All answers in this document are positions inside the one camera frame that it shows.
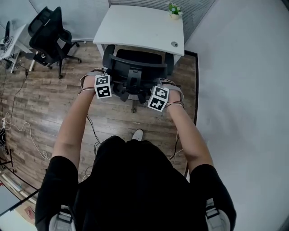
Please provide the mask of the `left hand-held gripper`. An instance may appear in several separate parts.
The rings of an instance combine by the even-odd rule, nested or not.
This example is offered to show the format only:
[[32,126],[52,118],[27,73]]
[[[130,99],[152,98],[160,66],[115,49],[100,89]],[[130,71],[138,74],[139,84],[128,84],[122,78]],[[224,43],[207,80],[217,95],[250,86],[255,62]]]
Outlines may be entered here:
[[97,99],[112,97],[111,77],[106,74],[107,68],[95,68],[91,72],[84,75],[84,80],[87,76],[93,76],[94,87],[86,87],[84,91],[95,91]]

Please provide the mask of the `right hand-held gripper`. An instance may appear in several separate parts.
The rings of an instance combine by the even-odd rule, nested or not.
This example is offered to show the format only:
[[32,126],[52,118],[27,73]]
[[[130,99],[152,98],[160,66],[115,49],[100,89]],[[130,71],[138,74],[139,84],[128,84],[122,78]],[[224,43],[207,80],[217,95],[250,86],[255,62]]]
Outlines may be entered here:
[[[180,85],[176,85],[173,81],[168,79],[157,79],[157,81],[157,85],[151,90],[151,96],[147,103],[148,108],[162,112],[164,108],[173,104],[184,107],[184,103],[182,102],[184,95],[180,89]],[[177,91],[180,94],[179,101],[168,102],[170,90]]]

